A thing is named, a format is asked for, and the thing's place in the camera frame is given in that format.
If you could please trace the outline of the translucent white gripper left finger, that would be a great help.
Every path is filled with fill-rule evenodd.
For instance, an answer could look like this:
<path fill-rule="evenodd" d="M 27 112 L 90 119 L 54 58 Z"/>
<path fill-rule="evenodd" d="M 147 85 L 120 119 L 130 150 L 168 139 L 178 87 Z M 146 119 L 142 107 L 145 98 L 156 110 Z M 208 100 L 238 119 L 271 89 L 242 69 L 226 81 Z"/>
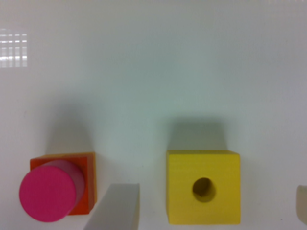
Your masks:
<path fill-rule="evenodd" d="M 111 184 L 83 230 L 138 230 L 140 186 Z"/>

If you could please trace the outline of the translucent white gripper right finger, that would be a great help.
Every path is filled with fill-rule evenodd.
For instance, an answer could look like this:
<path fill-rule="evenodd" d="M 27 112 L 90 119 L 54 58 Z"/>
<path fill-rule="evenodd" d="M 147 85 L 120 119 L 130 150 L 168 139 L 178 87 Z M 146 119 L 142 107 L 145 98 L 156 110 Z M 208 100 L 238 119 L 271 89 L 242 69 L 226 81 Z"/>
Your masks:
<path fill-rule="evenodd" d="M 307 186 L 299 185 L 297 187 L 296 214 L 301 222 L 307 222 Z"/>

